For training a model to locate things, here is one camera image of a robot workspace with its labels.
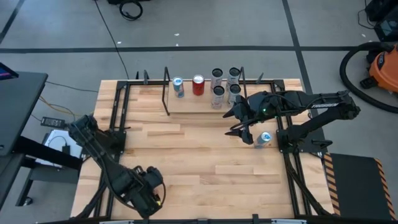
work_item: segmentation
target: warning stripe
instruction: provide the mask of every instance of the warning stripe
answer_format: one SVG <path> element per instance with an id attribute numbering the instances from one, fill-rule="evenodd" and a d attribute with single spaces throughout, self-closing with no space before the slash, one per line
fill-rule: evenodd
<path id="1" fill-rule="evenodd" d="M 384 175 L 383 166 L 381 165 L 381 161 L 379 159 L 375 158 L 374 160 L 376 161 L 377 167 L 379 168 L 381 184 L 383 185 L 384 195 L 386 196 L 387 206 L 391 215 L 391 219 L 397 220 L 396 214 L 394 212 L 394 207 L 392 206 L 390 193 L 388 192 L 388 186 L 387 186 L 386 176 Z"/>
<path id="2" fill-rule="evenodd" d="M 331 204 L 333 205 L 335 214 L 340 215 L 340 205 L 338 203 L 335 171 L 333 170 L 333 163 L 330 153 L 326 153 L 323 156 L 323 158 L 324 158 L 323 164 L 325 165 L 324 167 L 326 172 L 326 180 L 328 181 Z"/>

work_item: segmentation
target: silver can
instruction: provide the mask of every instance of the silver can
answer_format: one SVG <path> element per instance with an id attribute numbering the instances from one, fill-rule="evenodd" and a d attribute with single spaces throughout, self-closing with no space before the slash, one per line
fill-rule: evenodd
<path id="1" fill-rule="evenodd" d="M 211 72 L 211 85 L 210 89 L 213 92 L 215 86 L 221 86 L 223 82 L 223 71 L 219 68 L 213 69 Z"/>
<path id="2" fill-rule="evenodd" d="M 229 90 L 229 87 L 233 84 L 239 84 L 239 74 L 241 71 L 239 69 L 233 67 L 229 70 L 229 75 L 226 80 L 226 89 Z"/>
<path id="3" fill-rule="evenodd" d="M 261 133 L 256 140 L 254 140 L 254 148 L 263 149 L 269 142 L 271 142 L 272 136 L 268 132 Z"/>
<path id="4" fill-rule="evenodd" d="M 236 101 L 236 96 L 240 95 L 241 87 L 238 84 L 232 84 L 228 91 L 228 106 L 232 107 Z"/>
<path id="5" fill-rule="evenodd" d="M 184 85 L 181 77 L 173 78 L 173 87 L 178 98 L 184 97 Z"/>
<path id="6" fill-rule="evenodd" d="M 213 89 L 213 98 L 211 99 L 211 107 L 213 109 L 221 109 L 224 100 L 224 88 L 222 86 L 215 86 Z"/>

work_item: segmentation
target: concrete floor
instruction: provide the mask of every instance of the concrete floor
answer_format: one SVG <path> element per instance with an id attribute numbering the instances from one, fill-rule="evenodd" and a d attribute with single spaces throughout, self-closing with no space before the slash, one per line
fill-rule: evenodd
<path id="1" fill-rule="evenodd" d="M 314 93 L 334 92 L 345 89 L 338 69 L 346 52 L 338 47 L 378 41 L 373 30 L 357 24 L 356 13 L 364 8 L 363 0 L 153 0 L 142 3 L 144 15 L 136 22 L 125 21 L 118 8 L 105 0 L 98 4 L 115 41 L 120 42 L 118 47 L 123 48 L 121 56 L 130 77 L 146 69 L 150 78 L 161 78 L 164 66 L 169 67 L 171 76 L 184 78 L 197 73 L 209 77 L 216 67 L 227 70 L 244 66 L 249 78 L 257 78 L 262 72 L 264 78 L 301 78 L 305 88 Z M 13 13 L 16 6 L 20 6 L 17 14 Z M 7 31 L 3 39 L 0 35 L 0 62 L 14 70 L 48 73 L 51 82 L 90 90 L 97 90 L 100 80 L 126 78 L 92 0 L 0 0 L 0 30 Z M 177 44 L 191 48 L 180 51 Z M 332 46 L 331 51 L 317 48 L 324 46 Z M 301 51 L 301 47 L 312 48 Z M 350 62 L 348 74 L 353 82 L 365 76 L 365 66 L 364 55 Z M 398 105 L 386 91 L 371 90 L 370 94 Z M 42 96 L 76 114 L 92 112 L 96 100 L 95 93 L 51 84 L 46 85 Z M 353 98 L 361 114 L 353 121 L 325 126 L 325 137 L 334 142 L 328 149 L 379 158 L 397 206 L 397 115 Z M 72 120 L 41 102 L 33 114 Z M 23 135 L 41 141 L 48 131 L 30 119 Z M 0 222 L 68 218 L 76 188 L 72 184 L 36 182 L 29 193 L 34 204 L 14 207 L 26 175 L 27 171 L 21 169 L 0 212 Z"/>

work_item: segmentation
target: aluminum can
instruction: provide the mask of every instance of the aluminum can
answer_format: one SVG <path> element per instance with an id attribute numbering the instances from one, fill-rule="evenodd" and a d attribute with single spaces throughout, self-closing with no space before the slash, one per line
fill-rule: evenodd
<path id="1" fill-rule="evenodd" d="M 178 98 L 184 97 L 184 86 L 181 77 L 173 78 L 173 87 Z"/>
<path id="2" fill-rule="evenodd" d="M 213 69 L 211 72 L 211 84 L 210 89 L 213 92 L 215 86 L 221 86 L 223 82 L 223 71 L 219 68 Z"/>
<path id="3" fill-rule="evenodd" d="M 236 96 L 241 94 L 241 87 L 238 84 L 232 84 L 228 91 L 228 106 L 232 107 L 236 101 Z"/>
<path id="4" fill-rule="evenodd" d="M 205 78 L 201 75 L 195 75 L 192 78 L 192 91 L 196 96 L 200 96 L 205 92 Z"/>
<path id="5" fill-rule="evenodd" d="M 233 84 L 239 84 L 239 74 L 241 71 L 239 69 L 233 67 L 229 70 L 229 75 L 226 80 L 226 89 L 229 90 L 229 87 Z"/>
<path id="6" fill-rule="evenodd" d="M 268 132 L 263 132 L 261 133 L 257 139 L 254 141 L 254 148 L 256 149 L 262 149 L 264 148 L 268 143 L 271 142 L 272 136 Z"/>
<path id="7" fill-rule="evenodd" d="M 213 97 L 211 99 L 211 107 L 213 109 L 221 109 L 224 101 L 224 88 L 222 86 L 215 86 L 213 89 Z"/>

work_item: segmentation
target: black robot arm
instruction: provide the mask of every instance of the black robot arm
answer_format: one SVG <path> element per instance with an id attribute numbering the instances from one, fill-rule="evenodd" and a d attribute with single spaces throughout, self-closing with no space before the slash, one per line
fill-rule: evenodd
<path id="1" fill-rule="evenodd" d="M 235 116 L 241 122 L 231 127 L 231 136 L 239 136 L 246 144 L 253 139 L 249 127 L 281 116 L 295 116 L 308 109 L 328 108 L 321 115 L 301 125 L 293 125 L 286 130 L 287 144 L 294 144 L 312 132 L 336 119 L 353 119 L 360 112 L 348 91 L 308 95 L 302 91 L 280 91 L 275 94 L 266 91 L 255 93 L 246 100 L 237 96 L 234 106 L 223 116 Z"/>
<path id="2" fill-rule="evenodd" d="M 159 170 L 148 167 L 144 171 L 141 166 L 129 169 L 116 163 L 110 156 L 113 153 L 111 148 L 114 144 L 124 143 L 118 141 L 112 132 L 98 129 L 92 116 L 86 115 L 68 124 L 68 129 L 71 138 L 86 149 L 103 170 L 105 184 L 116 199 L 137 210 L 142 218 L 147 218 L 162 208 L 163 202 L 154 194 L 157 186 L 164 186 Z"/>

